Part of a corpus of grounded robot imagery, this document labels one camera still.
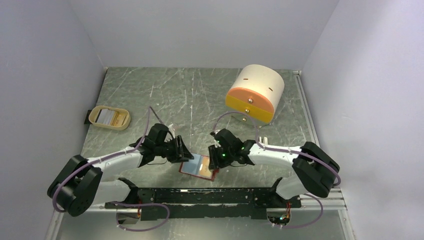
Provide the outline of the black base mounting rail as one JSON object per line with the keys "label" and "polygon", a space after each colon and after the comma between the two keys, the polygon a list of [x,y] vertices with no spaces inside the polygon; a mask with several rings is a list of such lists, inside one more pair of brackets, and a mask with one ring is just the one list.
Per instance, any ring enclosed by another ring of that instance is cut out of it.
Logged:
{"label": "black base mounting rail", "polygon": [[140,208],[142,221],[194,218],[267,219],[269,209],[300,208],[300,197],[281,198],[272,187],[139,188],[131,204]]}

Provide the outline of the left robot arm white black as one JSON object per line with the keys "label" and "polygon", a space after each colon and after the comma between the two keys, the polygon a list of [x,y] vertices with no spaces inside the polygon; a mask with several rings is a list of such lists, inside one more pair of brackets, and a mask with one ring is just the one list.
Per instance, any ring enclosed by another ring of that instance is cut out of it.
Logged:
{"label": "left robot arm white black", "polygon": [[53,207],[72,217],[81,215],[92,205],[103,203],[134,207],[140,202],[139,188],[124,177],[110,178],[143,167],[155,157],[169,163],[194,159],[180,135],[166,139],[170,133],[166,125],[156,123],[135,143],[122,150],[100,157],[71,157],[47,189]]}

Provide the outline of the gold metal card tray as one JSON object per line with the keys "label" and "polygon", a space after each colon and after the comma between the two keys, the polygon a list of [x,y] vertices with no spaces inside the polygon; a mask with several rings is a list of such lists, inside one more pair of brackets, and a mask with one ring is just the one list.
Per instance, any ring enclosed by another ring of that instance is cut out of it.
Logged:
{"label": "gold metal card tray", "polygon": [[85,124],[111,130],[125,130],[131,122],[130,113],[126,109],[98,105],[87,111]]}

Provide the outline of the cream cylindrical drawer box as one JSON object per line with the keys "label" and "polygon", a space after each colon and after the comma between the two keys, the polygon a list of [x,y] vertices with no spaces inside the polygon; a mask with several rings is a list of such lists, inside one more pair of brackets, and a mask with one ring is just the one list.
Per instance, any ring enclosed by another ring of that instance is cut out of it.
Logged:
{"label": "cream cylindrical drawer box", "polygon": [[225,96],[232,111],[251,116],[257,125],[269,124],[284,92],[283,77],[275,70],[259,65],[245,66]]}

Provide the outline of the red leather card holder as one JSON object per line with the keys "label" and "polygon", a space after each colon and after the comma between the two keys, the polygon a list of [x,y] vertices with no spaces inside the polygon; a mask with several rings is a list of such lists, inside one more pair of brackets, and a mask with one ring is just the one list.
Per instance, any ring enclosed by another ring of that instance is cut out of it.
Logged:
{"label": "red leather card holder", "polygon": [[203,178],[199,175],[199,168],[201,166],[201,162],[202,162],[202,156],[206,156],[206,155],[201,155],[201,154],[192,154],[194,156],[194,159],[191,159],[189,161],[186,162],[182,162],[180,167],[179,167],[179,172],[182,174],[186,174],[186,175],[190,175],[199,179],[203,179],[203,180],[207,180],[207,181],[211,181],[213,182],[216,174],[219,172],[218,169],[213,170],[213,177],[212,179],[206,179]]}

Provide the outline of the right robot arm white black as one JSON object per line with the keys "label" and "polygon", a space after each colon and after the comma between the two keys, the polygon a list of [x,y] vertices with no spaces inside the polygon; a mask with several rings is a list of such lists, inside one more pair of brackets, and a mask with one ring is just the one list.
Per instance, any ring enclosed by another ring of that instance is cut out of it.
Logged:
{"label": "right robot arm white black", "polygon": [[211,170],[237,162],[291,171],[290,176],[280,177],[274,182],[269,199],[275,207],[282,207],[289,199],[303,194],[326,198],[330,190],[340,183],[340,166],[313,142],[287,147],[252,139],[242,141],[226,128],[212,131],[210,135],[215,140],[215,144],[208,147]]}

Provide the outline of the stack of credit cards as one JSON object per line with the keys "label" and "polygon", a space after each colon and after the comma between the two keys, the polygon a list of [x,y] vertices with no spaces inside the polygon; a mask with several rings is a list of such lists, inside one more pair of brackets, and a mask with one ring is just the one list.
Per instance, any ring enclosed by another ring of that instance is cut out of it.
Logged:
{"label": "stack of credit cards", "polygon": [[95,122],[112,127],[121,127],[127,118],[128,114],[125,112],[103,108],[99,111]]}

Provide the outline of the black card beside tray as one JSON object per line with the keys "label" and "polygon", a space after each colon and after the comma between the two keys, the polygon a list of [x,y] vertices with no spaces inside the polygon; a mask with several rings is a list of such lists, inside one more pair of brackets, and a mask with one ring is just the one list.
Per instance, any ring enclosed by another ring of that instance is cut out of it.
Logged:
{"label": "black card beside tray", "polygon": [[87,112],[86,112],[86,116],[85,116],[85,119],[84,119],[84,124],[85,125],[91,125],[92,123],[90,122],[90,114],[91,114],[91,112],[92,112],[92,110],[91,109],[89,109]]}

